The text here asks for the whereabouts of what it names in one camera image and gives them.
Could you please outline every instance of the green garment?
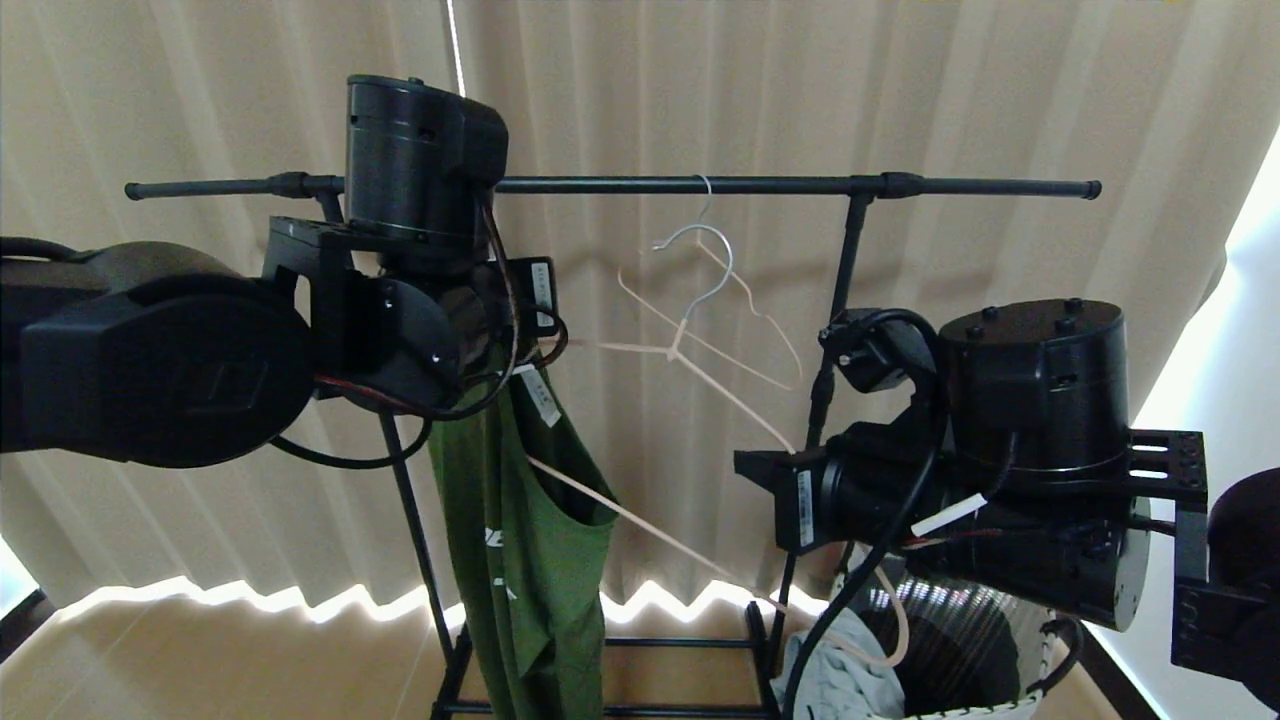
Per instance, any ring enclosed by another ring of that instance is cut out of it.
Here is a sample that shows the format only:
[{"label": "green garment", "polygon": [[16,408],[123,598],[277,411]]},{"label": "green garment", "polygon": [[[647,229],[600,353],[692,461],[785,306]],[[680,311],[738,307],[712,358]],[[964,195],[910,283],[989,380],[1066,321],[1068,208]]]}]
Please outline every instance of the green garment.
[{"label": "green garment", "polygon": [[[603,711],[599,584],[616,515],[525,456],[613,496],[568,418],[548,427],[544,413],[559,402],[540,384],[543,405],[535,404],[526,383],[545,383],[545,375],[529,374],[513,377],[483,413],[438,423],[431,464],[494,712],[595,719]],[[476,388],[460,406],[484,392]]]}]

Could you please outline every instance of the barcode sticker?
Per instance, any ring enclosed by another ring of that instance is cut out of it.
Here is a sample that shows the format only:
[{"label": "barcode sticker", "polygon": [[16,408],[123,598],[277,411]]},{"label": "barcode sticker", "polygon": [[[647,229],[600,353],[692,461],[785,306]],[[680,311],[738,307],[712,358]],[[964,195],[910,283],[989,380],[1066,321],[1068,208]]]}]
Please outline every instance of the barcode sticker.
[{"label": "barcode sticker", "polygon": [[[556,307],[552,305],[552,268],[547,263],[534,263],[529,266],[530,274],[534,277],[534,302],[541,305],[543,307]],[[547,313],[538,314],[538,327],[549,328],[554,325],[556,322]]]},{"label": "barcode sticker", "polygon": [[547,423],[548,428],[554,428],[556,423],[559,423],[561,411],[541,373],[521,373],[520,378],[525,380],[525,389],[529,391],[529,398],[534,401],[534,406],[538,407],[538,414],[543,416],[543,421]]},{"label": "barcode sticker", "polygon": [[813,544],[813,474],[800,470],[796,488],[800,492],[800,547]]}]

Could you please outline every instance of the clothing rack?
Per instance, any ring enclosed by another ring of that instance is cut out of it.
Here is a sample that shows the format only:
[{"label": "clothing rack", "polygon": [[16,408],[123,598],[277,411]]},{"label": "clothing rack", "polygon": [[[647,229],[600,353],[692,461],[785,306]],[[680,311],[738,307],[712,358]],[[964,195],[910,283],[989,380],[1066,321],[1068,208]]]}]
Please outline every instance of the clothing rack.
[{"label": "clothing rack", "polygon": [[[337,182],[326,179],[329,193],[340,192],[340,178]],[[879,176],[849,177],[511,177],[498,183],[499,193],[525,195],[703,195],[708,187],[714,195],[842,195],[849,197],[849,210],[845,215],[845,237],[840,249],[840,264],[836,269],[836,284],[831,297],[831,318],[845,309],[849,301],[849,286],[854,274],[854,261],[858,256],[858,242],[861,237],[867,209],[873,200],[896,200],[919,195],[1000,195],[1000,196],[1044,196],[1079,197],[1092,200],[1102,191],[1098,181],[1061,182],[1029,179],[966,179],[966,178],[924,178],[910,173],[883,173]],[[324,197],[315,195],[321,205]],[[835,393],[833,359],[824,356],[818,368],[810,391],[809,428],[805,436],[805,448],[817,447],[822,442],[822,430],[827,424],[827,410]],[[390,455],[399,455],[401,441],[396,421],[390,415],[381,416],[383,434]],[[404,515],[408,520],[413,551],[417,555],[419,569],[426,583],[428,600],[431,605],[431,618],[444,652],[445,670],[440,683],[431,720],[448,720],[454,714],[492,714],[488,702],[461,700],[462,679],[471,661],[471,638],[466,625],[458,633],[457,642],[444,624],[444,609],[436,593],[435,573],[426,546],[426,536],[417,514],[417,501],[410,484],[408,468],[401,460],[393,465],[396,484],[399,488]],[[787,605],[791,583],[795,579],[796,556],[787,553],[782,570],[782,585],[778,601]],[[609,705],[604,708],[608,717],[780,717],[778,703],[769,687],[769,678],[777,664],[782,644],[782,614],[774,614],[772,628],[765,632],[764,618],[755,602],[746,606],[745,639],[707,639],[707,638],[607,638],[607,647],[687,647],[749,650],[755,669],[755,684],[760,693],[759,705]]]}]

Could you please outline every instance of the curtain fold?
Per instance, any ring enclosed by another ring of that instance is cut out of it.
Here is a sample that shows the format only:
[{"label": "curtain fold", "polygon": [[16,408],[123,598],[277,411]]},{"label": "curtain fold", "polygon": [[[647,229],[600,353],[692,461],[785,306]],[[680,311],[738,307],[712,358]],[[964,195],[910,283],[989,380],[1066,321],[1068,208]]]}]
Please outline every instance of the curtain fold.
[{"label": "curtain fold", "polygon": [[[851,174],[1101,179],[1092,202],[877,201],[851,306],[909,306],[936,324],[989,304],[1084,295],[1128,314],[1137,411],[1222,255],[1280,119],[1280,6],[1248,0],[1102,3],[456,4],[470,97],[511,129],[508,174]],[[88,249],[166,240],[246,274],[280,199],[124,199],[127,181],[340,173],[344,78],[417,76],[456,88],[443,1],[6,1],[0,13],[0,225]],[[692,238],[701,197],[499,196],[513,255],[556,259],[576,337],[664,343],[668,315],[718,268]],[[707,220],[804,361],[792,392],[686,346],[795,445],[818,361],[847,202],[716,197]],[[692,332],[778,379],[772,328],[730,287]],[[733,450],[774,441],[662,357],[575,347],[557,393],[627,507],[737,574],[777,583],[771,498],[732,475]],[[841,388],[828,430],[891,418],[901,392]],[[404,434],[413,428],[406,423]],[[288,437],[381,454],[376,419],[339,402]],[[104,584],[187,575],[300,585],[316,605],[353,583],[389,602],[420,583],[389,473],[314,468],[264,448],[169,471],[63,452],[3,459],[0,532],[54,602]],[[456,598],[426,457],[413,480]],[[654,579],[691,600],[709,579],[620,524],[605,573],[618,600]]]}]

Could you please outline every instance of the black baseboard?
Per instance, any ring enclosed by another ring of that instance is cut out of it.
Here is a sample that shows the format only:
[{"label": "black baseboard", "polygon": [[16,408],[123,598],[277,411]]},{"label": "black baseboard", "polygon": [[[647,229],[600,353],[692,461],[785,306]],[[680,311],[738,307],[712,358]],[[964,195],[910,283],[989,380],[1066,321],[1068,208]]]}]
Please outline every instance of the black baseboard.
[{"label": "black baseboard", "polygon": [[9,660],[9,656],[52,616],[54,610],[54,603],[49,602],[44,591],[37,589],[5,615],[0,620],[0,662]]},{"label": "black baseboard", "polygon": [[1120,717],[1125,720],[1160,720],[1160,715],[1151,707],[1147,698],[1142,697],[1129,676],[1111,659],[1111,653],[1093,637],[1093,630],[1084,633],[1084,652],[1080,653],[1080,665]]}]

